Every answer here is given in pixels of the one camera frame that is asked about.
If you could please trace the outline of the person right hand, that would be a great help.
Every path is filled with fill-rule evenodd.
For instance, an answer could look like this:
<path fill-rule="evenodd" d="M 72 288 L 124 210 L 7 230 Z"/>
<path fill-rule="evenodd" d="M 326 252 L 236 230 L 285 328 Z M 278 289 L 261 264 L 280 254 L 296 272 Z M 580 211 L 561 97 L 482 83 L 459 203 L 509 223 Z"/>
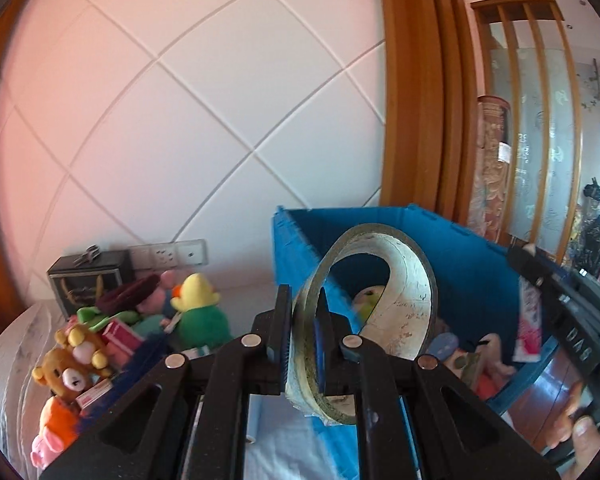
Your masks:
<path fill-rule="evenodd" d="M 576 418 L 582 390 L 582 382 L 575 382 L 572 385 L 564 409 L 546 435 L 546 445 L 549 448 L 556 448 L 559 443 L 566 441 L 572 443 L 573 462 L 560 474 L 563 479 L 568 480 L 579 478 L 600 450 L 600 432 L 594 420 L 586 415 Z"/>

